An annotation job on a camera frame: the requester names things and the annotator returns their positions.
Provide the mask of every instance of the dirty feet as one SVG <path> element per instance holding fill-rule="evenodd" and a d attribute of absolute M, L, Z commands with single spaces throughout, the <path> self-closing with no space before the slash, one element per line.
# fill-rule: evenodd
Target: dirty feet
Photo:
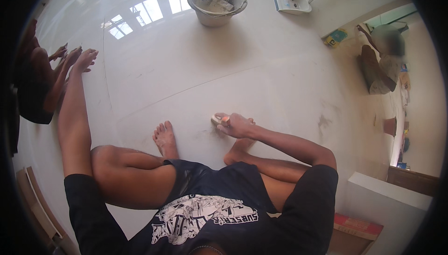
<path fill-rule="evenodd" d="M 166 159 L 179 159 L 177 153 L 176 139 L 172 132 L 172 125 L 169 121 L 165 121 L 165 125 L 160 123 L 154 135 L 152 136 L 155 144 L 159 148 L 160 154 Z"/>
<path fill-rule="evenodd" d="M 249 118 L 250 121 L 255 125 L 255 122 L 252 118 Z M 226 165 L 231 165 L 236 162 L 244 162 L 244 157 L 247 154 L 249 148 L 255 143 L 256 140 L 251 140 L 248 138 L 237 139 L 235 144 L 232 146 L 232 149 L 224 155 L 224 163 Z"/>

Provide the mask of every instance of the plaster bucket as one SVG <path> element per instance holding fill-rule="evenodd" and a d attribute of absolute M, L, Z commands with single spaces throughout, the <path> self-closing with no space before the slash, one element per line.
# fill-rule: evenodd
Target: plaster bucket
<path fill-rule="evenodd" d="M 187 0 L 199 21 L 209 27 L 220 27 L 243 11 L 247 0 Z"/>

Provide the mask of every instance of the man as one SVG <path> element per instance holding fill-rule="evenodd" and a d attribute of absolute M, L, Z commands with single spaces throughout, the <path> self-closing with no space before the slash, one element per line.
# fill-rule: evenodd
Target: man
<path fill-rule="evenodd" d="M 393 92 L 398 82 L 403 56 L 405 54 L 404 40 L 400 32 L 393 26 L 380 25 L 376 27 L 372 37 L 360 26 L 369 43 L 379 52 L 381 60 L 376 59 L 375 51 L 368 45 L 362 46 L 358 64 L 366 80 L 369 94 L 387 94 Z"/>
<path fill-rule="evenodd" d="M 53 55 L 40 47 L 35 36 L 37 20 L 33 19 L 19 45 L 14 71 L 19 113 L 38 124 L 49 124 L 62 95 L 70 67 L 81 55 L 76 48 L 67 55 L 67 43 Z M 61 58 L 53 70 L 50 61 Z"/>
<path fill-rule="evenodd" d="M 70 71 L 58 127 L 70 221 L 83 255 L 325 254 L 338 180 L 330 150 L 233 113 L 227 127 L 218 126 L 237 138 L 221 170 L 179 160 L 169 121 L 153 135 L 162 157 L 111 145 L 91 151 L 81 73 L 97 54 L 83 52 Z M 310 166 L 252 156 L 247 150 L 256 140 Z M 159 211 L 128 241 L 105 202 Z"/>

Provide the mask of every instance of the red cardboard box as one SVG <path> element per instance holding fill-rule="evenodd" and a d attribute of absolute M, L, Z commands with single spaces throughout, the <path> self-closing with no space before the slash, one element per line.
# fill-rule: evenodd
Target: red cardboard box
<path fill-rule="evenodd" d="M 372 247 L 382 225 L 335 213 L 328 255 L 365 255 Z"/>

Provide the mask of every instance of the white tile floor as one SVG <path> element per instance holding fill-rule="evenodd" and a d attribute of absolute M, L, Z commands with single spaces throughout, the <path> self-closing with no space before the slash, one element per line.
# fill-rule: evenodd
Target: white tile floor
<path fill-rule="evenodd" d="M 332 50 L 310 17 L 277 12 L 273 0 L 248 0 L 247 9 L 221 28 L 202 26 L 182 1 L 184 10 L 174 14 L 175 3 L 154 1 L 50 0 L 38 17 L 37 37 L 49 52 L 67 41 L 69 50 L 82 43 L 100 51 L 92 72 L 83 76 L 93 147 L 113 144 L 158 154 L 152 132 L 171 120 L 181 158 L 219 169 L 233 139 L 217 134 L 209 118 L 238 112 L 335 153 L 336 211 L 343 208 L 354 171 L 384 179 L 391 142 L 381 122 L 387 114 L 383 97 L 368 95 L 356 67 L 361 40 Z M 139 21 L 130 8 L 142 2 L 149 15 L 141 12 Z M 121 32 L 101 28 L 117 16 Z M 14 166 L 33 166 L 47 202 L 74 240 L 56 120 L 49 126 L 21 121 Z M 250 152 L 291 159 L 261 143 Z M 154 213 L 109 208 L 129 238 Z"/>

